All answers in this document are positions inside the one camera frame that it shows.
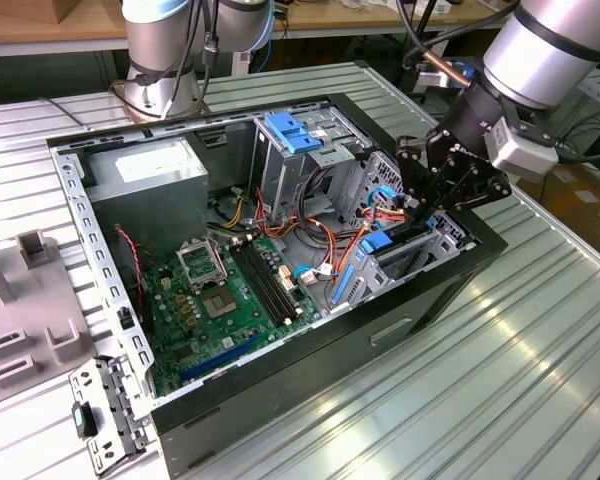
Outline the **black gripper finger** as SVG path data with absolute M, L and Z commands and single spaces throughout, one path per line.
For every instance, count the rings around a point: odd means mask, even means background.
M 433 206 L 432 177 L 426 159 L 425 139 L 399 136 L 396 139 L 396 160 L 403 191 L 417 202 L 415 207 L 408 208 L 405 225 L 409 232 L 420 233 Z
M 419 225 L 438 212 L 465 212 L 507 198 L 512 193 L 507 175 L 491 164 L 446 163 L 434 173 L 419 195 Z

